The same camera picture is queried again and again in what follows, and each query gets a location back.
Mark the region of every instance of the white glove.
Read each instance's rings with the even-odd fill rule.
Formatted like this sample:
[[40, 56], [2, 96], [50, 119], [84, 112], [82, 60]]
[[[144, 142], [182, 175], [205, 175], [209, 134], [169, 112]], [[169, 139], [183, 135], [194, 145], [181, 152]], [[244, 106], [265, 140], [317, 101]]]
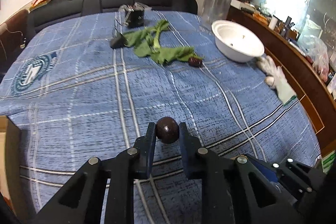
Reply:
[[266, 73], [265, 83], [271, 89], [276, 89], [279, 99], [283, 105], [288, 104], [291, 100], [296, 98], [296, 93], [292, 87], [287, 83], [286, 77], [280, 66], [276, 66], [270, 56], [259, 57], [257, 66]]

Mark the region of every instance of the wooden dresser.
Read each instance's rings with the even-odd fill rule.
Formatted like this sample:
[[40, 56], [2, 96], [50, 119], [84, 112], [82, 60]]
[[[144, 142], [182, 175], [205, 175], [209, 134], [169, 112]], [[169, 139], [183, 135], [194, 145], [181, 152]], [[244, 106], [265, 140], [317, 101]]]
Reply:
[[322, 155], [336, 149], [336, 103], [325, 84], [308, 61], [277, 32], [252, 15], [230, 7], [227, 20], [237, 22], [254, 32], [265, 46], [265, 53], [280, 65], [288, 83], [305, 108]]

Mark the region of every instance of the dark brown ball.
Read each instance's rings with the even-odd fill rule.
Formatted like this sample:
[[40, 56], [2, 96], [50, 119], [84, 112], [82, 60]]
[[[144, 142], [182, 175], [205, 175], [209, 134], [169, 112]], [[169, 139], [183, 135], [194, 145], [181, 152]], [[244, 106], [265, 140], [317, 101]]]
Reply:
[[202, 59], [199, 59], [197, 57], [190, 57], [188, 60], [188, 64], [191, 67], [201, 68], [203, 66], [203, 61]]
[[156, 123], [156, 136], [165, 144], [174, 143], [179, 138], [179, 126], [171, 117], [163, 117]]

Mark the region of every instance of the blue plaid tablecloth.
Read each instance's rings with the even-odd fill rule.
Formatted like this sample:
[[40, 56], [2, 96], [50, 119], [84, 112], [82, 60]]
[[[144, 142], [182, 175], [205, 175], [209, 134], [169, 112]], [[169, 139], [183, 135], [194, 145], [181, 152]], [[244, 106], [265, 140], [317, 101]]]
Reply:
[[[130, 48], [111, 49], [116, 29], [126, 29], [116, 23], [119, 13], [103, 13], [43, 29], [5, 75], [0, 114], [21, 129], [21, 182], [32, 213], [90, 157], [115, 157], [164, 116], [186, 122], [224, 157], [250, 153], [313, 165], [320, 154], [300, 102], [282, 106], [254, 61], [228, 60], [198, 16], [151, 11], [145, 19], [147, 26], [167, 19], [160, 44], [194, 46], [204, 67], [163, 67]], [[134, 221], [200, 223], [201, 182], [185, 178], [178, 142], [157, 141], [151, 179], [134, 185]]]

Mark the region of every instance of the silver screw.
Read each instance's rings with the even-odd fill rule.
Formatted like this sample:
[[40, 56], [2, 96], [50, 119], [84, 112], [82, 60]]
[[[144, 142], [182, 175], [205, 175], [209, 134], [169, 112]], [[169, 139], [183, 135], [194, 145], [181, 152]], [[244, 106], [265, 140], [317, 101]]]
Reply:
[[205, 147], [201, 147], [197, 150], [197, 152], [201, 155], [205, 155], [206, 153], [208, 153], [208, 150]]
[[89, 159], [89, 164], [91, 164], [91, 165], [94, 165], [94, 164], [96, 164], [98, 162], [98, 158], [96, 158], [96, 157], [93, 157], [93, 158], [90, 158]]
[[128, 153], [129, 155], [134, 155], [134, 154], [136, 154], [137, 152], [138, 152], [138, 150], [137, 150], [136, 148], [134, 148], [134, 147], [131, 147], [131, 148], [127, 149], [127, 153]]
[[247, 163], [247, 158], [240, 156], [240, 157], [237, 158], [237, 161], [240, 164], [245, 164], [245, 163]]

